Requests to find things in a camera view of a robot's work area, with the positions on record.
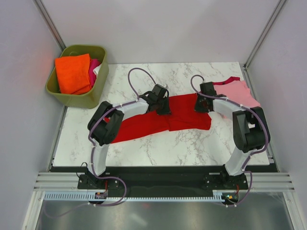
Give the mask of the red t-shirt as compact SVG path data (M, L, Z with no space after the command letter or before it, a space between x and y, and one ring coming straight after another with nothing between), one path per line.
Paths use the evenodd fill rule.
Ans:
M158 115L156 112L149 112L124 120L121 123L118 135L112 142L119 143L138 139L163 131L209 130L212 119L208 113L194 111L196 99L195 93L171 96L169 98L170 115Z

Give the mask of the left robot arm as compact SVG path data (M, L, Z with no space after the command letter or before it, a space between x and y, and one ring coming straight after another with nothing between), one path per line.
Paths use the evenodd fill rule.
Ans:
M169 115L169 91L167 88L156 84L151 91L137 97L137 99L113 105L103 101L92 118L87 128L88 139L92 143L92 151L88 163L89 184L94 188L101 188L105 184L106 157L111 142L117 137L123 121L155 111L158 115Z

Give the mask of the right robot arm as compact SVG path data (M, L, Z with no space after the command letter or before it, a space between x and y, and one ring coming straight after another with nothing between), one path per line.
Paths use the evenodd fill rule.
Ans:
M251 156L264 152L271 140L264 111L259 106L249 108L217 94L212 82L200 84L197 94L196 111L217 112L232 120L236 147L219 180L222 187L232 188Z

